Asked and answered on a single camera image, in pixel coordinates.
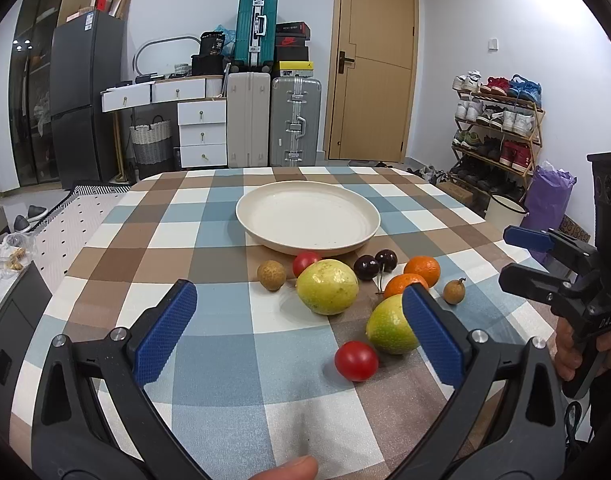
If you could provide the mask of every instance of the silver suitcase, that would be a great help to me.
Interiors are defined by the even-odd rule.
[[[269,74],[227,78],[227,162],[230,168],[268,165]]]
[[[271,166],[314,166],[319,137],[321,82],[277,77],[272,81]]]

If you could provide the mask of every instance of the wooden shoe rack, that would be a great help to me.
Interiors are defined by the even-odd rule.
[[[508,132],[503,129],[499,130],[497,128],[492,128],[491,126],[486,126],[484,124],[473,123],[471,121],[466,121],[466,120],[455,118],[455,122],[457,123],[458,130],[464,134],[468,133],[469,131],[471,131],[473,128],[476,127],[482,130],[488,130],[490,132],[494,132],[496,134],[501,134],[502,135],[501,145],[503,145],[503,142],[506,139],[516,140],[518,142],[527,144],[528,147],[530,148],[530,154],[532,156],[532,160],[530,162],[530,166],[525,171],[515,170],[511,166],[505,166],[504,164],[496,162],[495,160],[492,160],[485,156],[481,156],[476,152],[476,150],[468,150],[462,146],[452,145],[452,151],[454,152],[457,160],[461,160],[461,158],[464,155],[468,155],[474,158],[478,158],[484,161],[485,163],[490,164],[490,166],[494,166],[495,168],[501,168],[502,170],[507,171],[508,173],[519,177],[523,182],[523,187],[525,188],[525,192],[527,192],[527,189],[529,188],[530,184],[532,183],[532,177],[534,176],[534,170],[537,164],[538,153],[541,147],[543,146],[543,130],[541,128],[541,125],[543,123],[543,118],[545,117],[545,111],[541,110],[541,108],[538,108],[537,105],[533,103],[532,101],[525,101],[523,99],[516,99],[513,97],[506,97],[506,96],[500,96],[500,95],[495,95],[495,94],[481,94],[479,92],[464,92],[460,90],[457,90],[457,93],[459,94],[460,99],[464,99],[465,97],[467,97],[468,99],[476,97],[476,98],[479,98],[481,101],[484,101],[485,103],[497,104],[502,107],[505,106],[505,107],[514,108],[514,111],[521,111],[521,109],[523,109],[523,110],[529,110],[530,112],[532,112],[532,115],[534,115],[535,117],[535,127],[532,130],[532,133],[530,134],[529,137],[524,137],[514,132]],[[468,182],[458,178],[453,173],[449,173],[449,176],[450,176],[450,179],[452,179],[452,181],[455,184],[458,184],[461,187],[466,187],[467,189],[474,190],[480,194],[484,194],[488,196],[490,195],[490,193],[487,193],[486,191],[483,191],[476,186],[472,186]]]

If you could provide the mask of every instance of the plaid tablecloth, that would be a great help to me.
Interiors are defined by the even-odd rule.
[[[362,384],[338,374],[335,351],[348,340],[365,340],[377,285],[362,283],[356,303],[338,316],[318,316],[301,303],[292,258],[256,244],[235,215],[244,193],[281,180],[343,186],[377,207],[381,228],[362,249],[341,257],[349,265],[390,248],[401,262],[391,277],[412,256],[434,256],[441,264],[434,297],[448,281],[467,278],[457,307],[438,299],[466,328],[485,329],[498,341],[538,335],[552,343],[548,309],[505,294],[498,284],[506,264],[538,264],[416,176],[348,167],[166,173],[134,186],[110,212],[45,311],[22,365],[10,424],[10,444],[26,462],[36,388],[53,336],[80,341],[129,327],[178,278],[196,284],[198,308],[146,392],[213,478],[247,479],[312,454],[321,479],[377,480],[410,452],[452,389],[439,382],[423,350],[382,355],[375,377]],[[269,259],[284,264],[292,278],[276,293],[256,281],[256,268]],[[137,455],[104,384],[98,394],[117,440]]]

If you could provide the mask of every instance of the blue gripper pad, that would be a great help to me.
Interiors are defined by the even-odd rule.
[[[522,247],[539,253],[547,253],[554,247],[554,242],[549,234],[523,227],[506,227],[505,231],[503,231],[503,241],[508,245]]]
[[[403,291],[403,315],[421,343],[423,351],[428,356],[441,382],[458,388],[465,374],[466,363],[463,351],[444,323],[437,317],[437,314],[439,316],[442,314],[439,311],[433,312],[429,302],[434,303],[436,309],[442,310],[441,306],[424,289],[419,289],[423,289],[423,286],[407,286]],[[467,334],[454,314],[451,312],[445,312],[445,314],[453,316],[454,321],[463,328],[463,334]]]
[[[134,353],[132,373],[141,388],[159,378],[195,311],[196,287],[186,283],[160,314]]]

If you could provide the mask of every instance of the teal suitcase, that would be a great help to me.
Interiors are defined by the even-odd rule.
[[[278,0],[239,0],[233,72],[238,68],[271,72]]]

